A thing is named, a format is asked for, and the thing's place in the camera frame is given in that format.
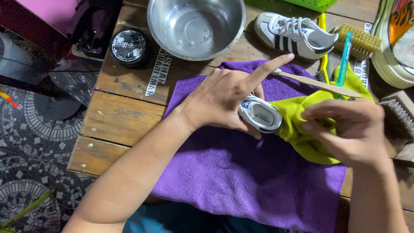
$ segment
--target blue tongue label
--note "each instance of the blue tongue label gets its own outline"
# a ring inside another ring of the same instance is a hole
[[[241,103],[241,106],[242,106],[243,108],[248,109],[248,108],[249,108],[249,106],[250,106],[250,104],[251,104],[251,101],[244,100],[244,101]]]

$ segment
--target shoe lace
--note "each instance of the shoe lace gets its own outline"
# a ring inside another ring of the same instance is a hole
[[[303,18],[299,17],[298,19],[295,19],[295,17],[292,17],[288,20],[286,17],[280,17],[280,16],[273,16],[270,19],[269,26],[271,29],[275,29],[277,25],[279,24],[279,28],[277,29],[278,32],[284,30],[285,32],[288,32],[288,30],[291,30],[291,33],[293,34],[295,32],[295,26],[298,26],[298,33],[299,36],[302,37],[302,23],[310,22],[311,20],[309,18]]]

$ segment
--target finger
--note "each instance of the finger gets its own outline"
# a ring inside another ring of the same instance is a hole
[[[294,57],[295,55],[293,53],[282,55],[255,69],[249,76],[242,80],[244,86],[248,89],[246,90],[246,93],[252,92],[252,90],[255,89],[269,74],[282,65],[290,62]]]
[[[329,132],[315,121],[304,122],[301,126],[308,134],[327,146],[328,149],[332,149],[332,147],[337,145],[338,141],[342,140],[342,138]]]
[[[237,127],[235,129],[250,134],[257,140],[262,139],[262,134],[260,133],[260,131],[258,131],[255,127],[249,125],[242,119],[240,119],[240,121],[237,123]]]
[[[305,108],[302,118],[305,120],[317,118],[337,118],[346,116],[365,116],[370,111],[373,103],[368,99],[354,101],[324,100]]]
[[[253,90],[253,95],[265,100],[265,93],[263,92],[263,86],[261,83]]]

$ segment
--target pink wall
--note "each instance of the pink wall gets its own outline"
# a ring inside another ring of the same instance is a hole
[[[66,35],[69,19],[81,0],[16,0]]]

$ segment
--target black stripe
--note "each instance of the black stripe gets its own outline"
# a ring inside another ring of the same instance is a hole
[[[280,36],[279,35],[275,35],[274,37],[274,48],[280,49]]]
[[[298,43],[294,41],[292,41],[292,53],[298,54]]]
[[[288,39],[285,36],[283,37],[283,50],[289,52]]]

